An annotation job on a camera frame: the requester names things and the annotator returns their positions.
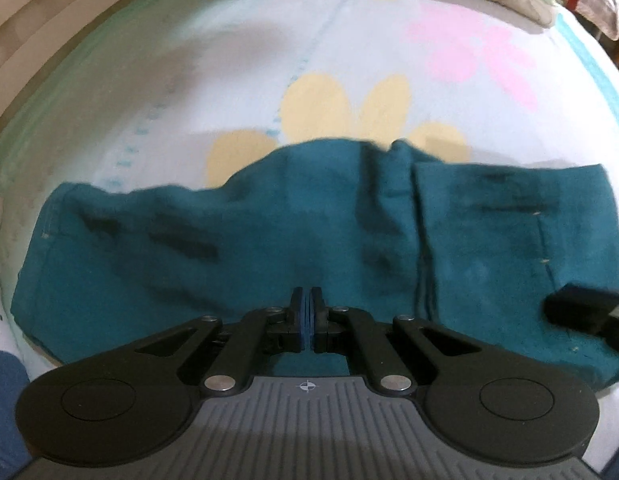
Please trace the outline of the teal pants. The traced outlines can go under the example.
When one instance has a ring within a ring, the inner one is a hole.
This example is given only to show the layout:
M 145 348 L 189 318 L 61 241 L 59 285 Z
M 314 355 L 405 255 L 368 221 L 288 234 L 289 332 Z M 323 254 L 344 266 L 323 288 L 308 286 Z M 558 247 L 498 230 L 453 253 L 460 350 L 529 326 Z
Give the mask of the teal pants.
M 605 388 L 619 380 L 619 352 L 541 313 L 570 283 L 619 288 L 603 168 L 454 165 L 403 141 L 384 151 L 323 140 L 279 148 L 212 190 L 60 185 L 11 311 L 70 363 L 318 287 L 331 306 L 412 314 Z

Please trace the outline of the floral light blue bed sheet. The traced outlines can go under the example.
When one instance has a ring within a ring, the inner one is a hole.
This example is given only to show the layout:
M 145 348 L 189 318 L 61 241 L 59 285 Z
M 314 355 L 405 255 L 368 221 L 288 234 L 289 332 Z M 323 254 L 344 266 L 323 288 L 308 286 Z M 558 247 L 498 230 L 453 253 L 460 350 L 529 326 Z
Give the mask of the floral light blue bed sheet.
M 619 219 L 619 70 L 566 10 L 488 0 L 136 0 L 0 134 L 0 347 L 29 377 L 23 479 L 599 479 L 619 380 L 412 314 L 349 308 L 344 353 L 274 351 L 268 309 L 203 314 L 63 363 L 11 311 L 66 183 L 220 188 L 279 148 L 403 141 L 454 165 L 605 170 Z

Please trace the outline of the blue jeans leg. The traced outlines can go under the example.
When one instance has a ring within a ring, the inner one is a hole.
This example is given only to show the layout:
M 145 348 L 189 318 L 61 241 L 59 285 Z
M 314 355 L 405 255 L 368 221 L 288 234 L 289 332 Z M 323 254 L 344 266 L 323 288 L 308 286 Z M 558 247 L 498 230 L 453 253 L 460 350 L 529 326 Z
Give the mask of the blue jeans leg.
M 11 353 L 0 351 L 0 480 L 11 479 L 32 460 L 14 414 L 27 385 L 29 377 L 21 361 Z

